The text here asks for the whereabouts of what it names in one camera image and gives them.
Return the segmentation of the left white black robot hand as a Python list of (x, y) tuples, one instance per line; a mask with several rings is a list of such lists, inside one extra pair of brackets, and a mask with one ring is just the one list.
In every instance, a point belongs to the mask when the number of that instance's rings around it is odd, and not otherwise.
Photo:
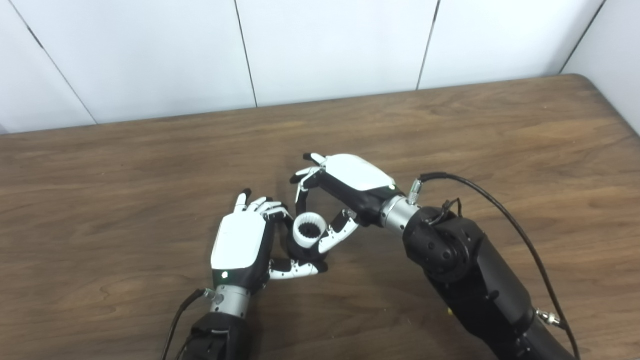
[(275, 230), (283, 224), (293, 229), (288, 207), (271, 197), (250, 202), (251, 189), (243, 189), (231, 213), (223, 217), (215, 237), (210, 265), (214, 289), (238, 287), (252, 296), (275, 275), (277, 280), (315, 276), (329, 271), (320, 261), (275, 259), (272, 250)]

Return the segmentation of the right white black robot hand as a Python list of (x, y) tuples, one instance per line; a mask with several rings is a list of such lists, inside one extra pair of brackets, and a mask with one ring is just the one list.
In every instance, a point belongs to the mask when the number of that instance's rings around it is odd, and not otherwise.
[[(325, 259), (329, 250), (359, 227), (384, 228), (393, 201), (405, 195), (390, 175), (359, 156), (304, 153), (302, 157), (313, 166), (297, 171), (289, 180), (297, 186), (297, 217), (290, 244), (295, 255), (308, 262)], [(330, 223), (307, 209), (309, 193), (317, 188), (343, 205)]]

